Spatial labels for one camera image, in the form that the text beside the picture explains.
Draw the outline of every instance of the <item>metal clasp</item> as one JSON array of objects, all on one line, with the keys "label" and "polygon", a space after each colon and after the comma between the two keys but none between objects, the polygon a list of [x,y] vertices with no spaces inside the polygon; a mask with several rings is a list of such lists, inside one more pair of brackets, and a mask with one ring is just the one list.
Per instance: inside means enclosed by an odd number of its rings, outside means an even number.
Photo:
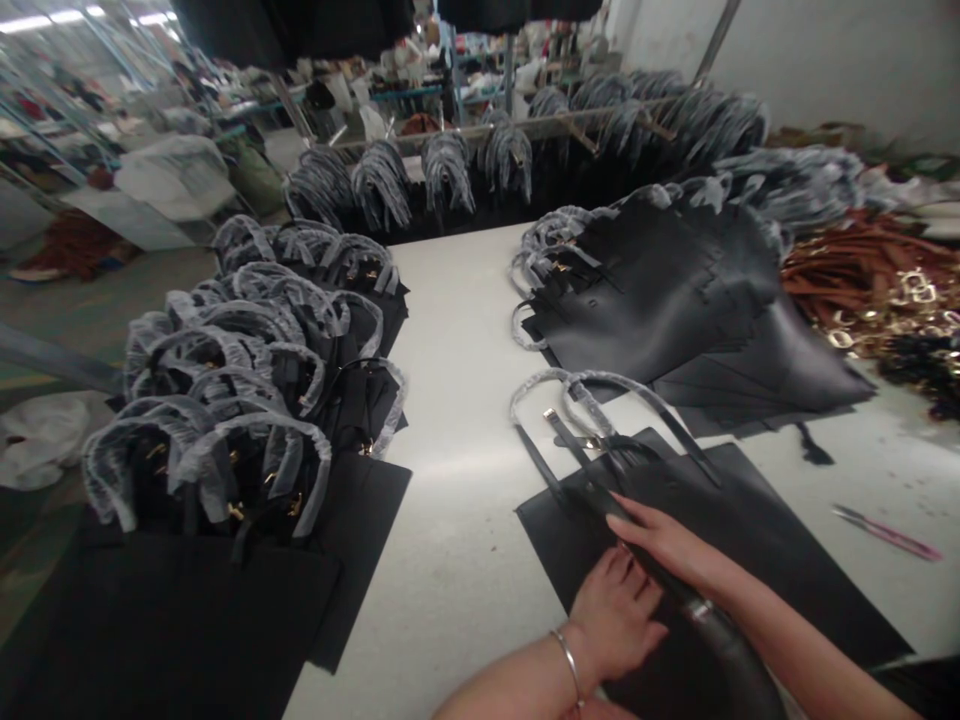
[{"label": "metal clasp", "polygon": [[827,340],[830,344],[841,350],[848,350],[853,347],[853,338],[846,330],[831,330],[827,333]]}]

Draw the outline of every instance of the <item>silver bracelet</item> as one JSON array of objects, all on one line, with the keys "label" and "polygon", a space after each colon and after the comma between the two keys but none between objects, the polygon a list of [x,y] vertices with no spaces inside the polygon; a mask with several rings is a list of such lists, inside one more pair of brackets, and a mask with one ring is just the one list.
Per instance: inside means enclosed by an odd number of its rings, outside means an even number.
[{"label": "silver bracelet", "polygon": [[583,691],[580,689],[580,675],[577,673],[577,662],[573,659],[573,653],[570,652],[570,646],[567,644],[567,639],[563,636],[563,633],[559,630],[551,630],[550,634],[557,639],[560,647],[563,648],[563,654],[567,656],[567,664],[570,666],[570,672],[573,673],[573,684],[577,688],[577,716],[579,717],[587,701],[583,699]]}]

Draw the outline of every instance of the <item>concrete floor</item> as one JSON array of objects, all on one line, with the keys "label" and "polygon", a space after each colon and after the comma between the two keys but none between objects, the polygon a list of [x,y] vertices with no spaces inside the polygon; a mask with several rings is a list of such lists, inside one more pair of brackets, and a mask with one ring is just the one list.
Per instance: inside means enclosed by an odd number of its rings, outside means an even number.
[{"label": "concrete floor", "polygon": [[[23,255],[21,248],[11,258]],[[72,278],[45,285],[0,279],[0,317],[12,327],[107,363],[121,363],[127,323],[163,308],[169,290],[190,290],[215,270],[213,253],[183,248],[141,255],[92,282]],[[0,396],[49,378],[0,363]]]}]

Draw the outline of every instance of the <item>woman's hand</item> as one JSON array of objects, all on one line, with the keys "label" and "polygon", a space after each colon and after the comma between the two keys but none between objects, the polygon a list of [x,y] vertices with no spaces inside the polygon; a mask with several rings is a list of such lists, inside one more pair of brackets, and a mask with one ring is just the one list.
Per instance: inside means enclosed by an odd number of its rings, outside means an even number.
[{"label": "woman's hand", "polygon": [[666,513],[614,494],[638,525],[607,515],[607,525],[622,540],[639,545],[667,570],[719,601],[735,587],[744,570],[712,545],[708,545]]},{"label": "woman's hand", "polygon": [[583,581],[563,629],[585,694],[639,667],[666,637],[667,628],[650,621],[662,596],[663,590],[623,548],[610,548],[600,558]]},{"label": "woman's hand", "polygon": [[637,716],[619,705],[592,697],[582,710],[574,708],[563,716],[563,720],[637,720]]}]

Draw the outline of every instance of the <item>ceiling light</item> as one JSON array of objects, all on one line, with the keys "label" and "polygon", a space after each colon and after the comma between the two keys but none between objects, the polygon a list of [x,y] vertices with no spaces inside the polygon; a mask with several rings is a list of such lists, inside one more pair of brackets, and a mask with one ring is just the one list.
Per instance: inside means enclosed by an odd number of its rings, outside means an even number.
[{"label": "ceiling light", "polygon": [[36,30],[37,28],[49,27],[53,21],[46,15],[31,15],[30,17],[11,20],[10,22],[0,23],[0,33],[12,35],[13,33],[23,32],[24,30]]},{"label": "ceiling light", "polygon": [[83,13],[79,10],[62,10],[57,13],[50,13],[50,19],[57,25],[67,25],[72,22],[82,22]]},{"label": "ceiling light", "polygon": [[141,15],[137,18],[137,22],[144,27],[147,25],[163,25],[163,23],[167,22],[167,14],[154,13],[153,15]]}]

